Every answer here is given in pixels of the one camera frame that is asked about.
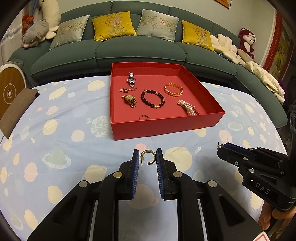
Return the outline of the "silver wristwatch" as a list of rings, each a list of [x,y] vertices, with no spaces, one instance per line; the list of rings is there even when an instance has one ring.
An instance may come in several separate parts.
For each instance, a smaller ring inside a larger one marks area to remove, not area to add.
[[[128,78],[127,78],[127,83],[129,85],[130,89],[134,89],[135,82],[136,82],[136,79],[134,77],[134,73],[133,72],[130,72],[128,74]]]

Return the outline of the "white flower-shaped cushion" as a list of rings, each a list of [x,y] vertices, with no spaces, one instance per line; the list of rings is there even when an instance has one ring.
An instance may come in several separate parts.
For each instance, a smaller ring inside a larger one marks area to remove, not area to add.
[[[218,53],[230,60],[234,64],[239,64],[241,57],[238,55],[237,47],[233,45],[232,40],[228,36],[218,34],[217,37],[214,35],[210,36],[212,46]]]

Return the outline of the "gold chain bangle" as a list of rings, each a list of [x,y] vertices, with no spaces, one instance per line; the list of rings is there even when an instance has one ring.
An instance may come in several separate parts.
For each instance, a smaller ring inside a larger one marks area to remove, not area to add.
[[[179,97],[183,95],[184,89],[181,85],[176,83],[167,83],[164,86],[164,91],[169,96]]]

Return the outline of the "gold wristwatch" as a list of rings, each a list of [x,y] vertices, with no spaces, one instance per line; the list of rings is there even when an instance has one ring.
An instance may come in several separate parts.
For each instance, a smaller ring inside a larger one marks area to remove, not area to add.
[[[134,95],[125,94],[122,96],[122,99],[131,107],[135,108],[137,105],[137,100],[135,99]]]

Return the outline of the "grey embroidered cushion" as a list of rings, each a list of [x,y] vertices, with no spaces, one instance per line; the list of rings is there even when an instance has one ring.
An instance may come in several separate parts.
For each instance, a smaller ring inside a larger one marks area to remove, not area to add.
[[[61,23],[49,50],[53,50],[64,44],[81,41],[89,17],[90,15],[85,15]]]
[[[155,37],[173,43],[178,22],[178,17],[143,9],[136,33],[140,36]]]

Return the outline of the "white sheer curtain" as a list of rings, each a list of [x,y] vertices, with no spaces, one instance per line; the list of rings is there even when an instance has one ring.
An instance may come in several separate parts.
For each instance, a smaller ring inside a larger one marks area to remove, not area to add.
[[[21,47],[22,16],[23,11],[18,13],[1,39],[1,65],[6,64],[11,54]]]

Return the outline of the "right grey embroidered cushion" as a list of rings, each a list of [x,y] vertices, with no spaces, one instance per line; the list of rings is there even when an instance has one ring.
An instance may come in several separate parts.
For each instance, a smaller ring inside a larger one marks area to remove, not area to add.
[[[178,22],[178,17],[143,9],[136,33],[140,36],[155,37],[173,43]]]

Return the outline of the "silver crystal earring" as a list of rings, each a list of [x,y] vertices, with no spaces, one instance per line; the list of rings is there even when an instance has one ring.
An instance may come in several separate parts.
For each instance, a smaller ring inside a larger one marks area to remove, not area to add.
[[[119,89],[119,92],[122,92],[122,93],[128,93],[128,92],[131,92],[131,91],[136,91],[137,88],[121,88]]]

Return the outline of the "red monkey plush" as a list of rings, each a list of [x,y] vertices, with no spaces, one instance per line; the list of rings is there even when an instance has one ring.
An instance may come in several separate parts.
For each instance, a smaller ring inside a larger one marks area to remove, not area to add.
[[[240,39],[239,48],[254,59],[254,48],[252,45],[256,42],[255,34],[246,28],[242,28],[239,32],[238,38]]]

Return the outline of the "gold hoop earring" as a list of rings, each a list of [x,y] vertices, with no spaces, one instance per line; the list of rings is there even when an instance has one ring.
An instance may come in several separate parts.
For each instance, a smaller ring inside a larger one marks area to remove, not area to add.
[[[153,159],[147,163],[148,166],[153,165],[156,162],[156,159],[157,159],[156,158],[156,153],[154,151],[148,150],[148,149],[147,150],[144,150],[144,151],[142,151],[140,153],[139,161],[140,161],[141,165],[143,166],[143,161],[144,161],[144,155],[145,154],[151,154],[151,155],[153,155]]]

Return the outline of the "left grey embroidered cushion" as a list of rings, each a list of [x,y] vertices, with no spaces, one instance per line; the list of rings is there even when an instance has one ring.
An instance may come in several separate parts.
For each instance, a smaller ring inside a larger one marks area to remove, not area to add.
[[[49,50],[53,50],[64,44],[81,41],[89,17],[90,15],[85,15],[61,23]]]

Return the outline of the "brown cardboard piece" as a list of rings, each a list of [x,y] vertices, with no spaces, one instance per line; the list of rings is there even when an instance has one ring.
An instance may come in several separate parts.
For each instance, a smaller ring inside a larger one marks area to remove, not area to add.
[[[1,131],[7,139],[10,138],[16,124],[38,95],[39,91],[37,89],[24,88],[3,114]]]

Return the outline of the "left yellow embroidered cushion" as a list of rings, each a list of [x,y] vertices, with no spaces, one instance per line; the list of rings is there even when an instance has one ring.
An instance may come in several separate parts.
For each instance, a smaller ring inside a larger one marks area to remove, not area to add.
[[[129,11],[98,16],[92,19],[92,23],[95,31],[94,39],[96,41],[137,35],[132,25]]]

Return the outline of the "red decoration on curtain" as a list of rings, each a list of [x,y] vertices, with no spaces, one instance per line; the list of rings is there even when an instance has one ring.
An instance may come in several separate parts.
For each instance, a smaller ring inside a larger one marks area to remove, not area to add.
[[[31,16],[28,12],[26,12],[22,17],[22,28],[27,29],[29,24],[34,20],[34,17]]]

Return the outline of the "right yellow embroidered cushion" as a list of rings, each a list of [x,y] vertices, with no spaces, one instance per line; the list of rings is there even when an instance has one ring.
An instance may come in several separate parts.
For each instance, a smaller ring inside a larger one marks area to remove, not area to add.
[[[205,30],[185,20],[182,20],[182,26],[183,26],[182,43],[199,46],[204,49],[215,52],[212,46],[210,32],[208,30]]]

